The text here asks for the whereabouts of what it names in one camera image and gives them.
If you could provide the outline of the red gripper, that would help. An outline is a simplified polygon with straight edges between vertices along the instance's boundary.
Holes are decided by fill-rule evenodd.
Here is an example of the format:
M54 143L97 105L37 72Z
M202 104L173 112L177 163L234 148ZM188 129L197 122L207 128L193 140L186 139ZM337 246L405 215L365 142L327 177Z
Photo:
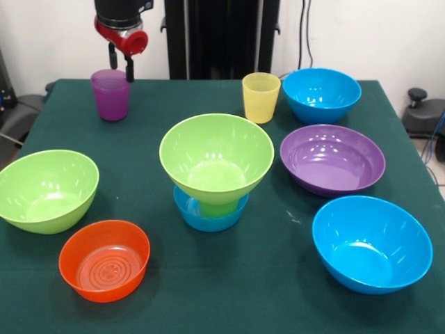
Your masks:
M148 45L148 35L142 29L143 24L129 30L115 30L104 26L95 18L95 28L98 34L109 41L108 56L111 69L117 68L117 54L115 47L124 54L126 65L126 80L134 82L134 62L130 56L141 54Z

